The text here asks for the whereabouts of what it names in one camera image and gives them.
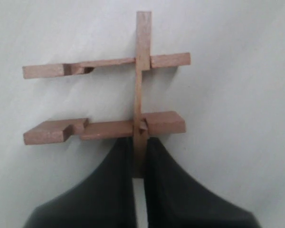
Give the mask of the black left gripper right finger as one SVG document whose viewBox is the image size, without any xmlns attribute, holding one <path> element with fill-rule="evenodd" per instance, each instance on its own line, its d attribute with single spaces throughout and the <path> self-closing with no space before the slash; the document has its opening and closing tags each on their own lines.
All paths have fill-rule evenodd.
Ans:
<svg viewBox="0 0 285 228">
<path fill-rule="evenodd" d="M 147 144 L 144 189 L 150 228 L 260 227 L 251 212 L 192 178 L 155 137 Z"/>
</svg>

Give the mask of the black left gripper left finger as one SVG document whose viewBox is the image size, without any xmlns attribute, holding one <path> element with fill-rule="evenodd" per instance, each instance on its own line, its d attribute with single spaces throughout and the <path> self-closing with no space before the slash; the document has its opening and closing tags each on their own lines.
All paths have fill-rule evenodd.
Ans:
<svg viewBox="0 0 285 228">
<path fill-rule="evenodd" d="M 132 140 L 116 140 L 84 181 L 38 206 L 26 228 L 134 228 Z"/>
</svg>

